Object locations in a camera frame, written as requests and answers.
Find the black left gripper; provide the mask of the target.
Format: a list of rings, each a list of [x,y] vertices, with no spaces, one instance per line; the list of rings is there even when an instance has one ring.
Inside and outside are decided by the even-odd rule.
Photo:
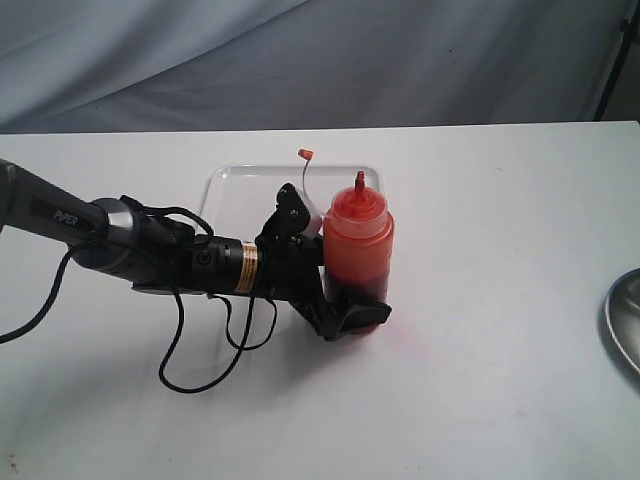
[[[319,240],[286,232],[278,220],[268,219],[255,243],[261,257],[254,295],[287,302],[323,339],[364,333],[388,320],[391,306],[373,298],[341,294],[327,302]]]

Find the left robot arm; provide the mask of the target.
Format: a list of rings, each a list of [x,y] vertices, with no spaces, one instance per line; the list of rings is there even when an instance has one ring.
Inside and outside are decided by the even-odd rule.
[[[250,296],[288,302],[322,338],[386,322],[389,305],[361,293],[329,301],[320,269],[323,239],[290,183],[254,242],[214,234],[181,207],[121,196],[85,202],[22,167],[1,163],[1,224],[66,244],[74,261],[150,294]]]

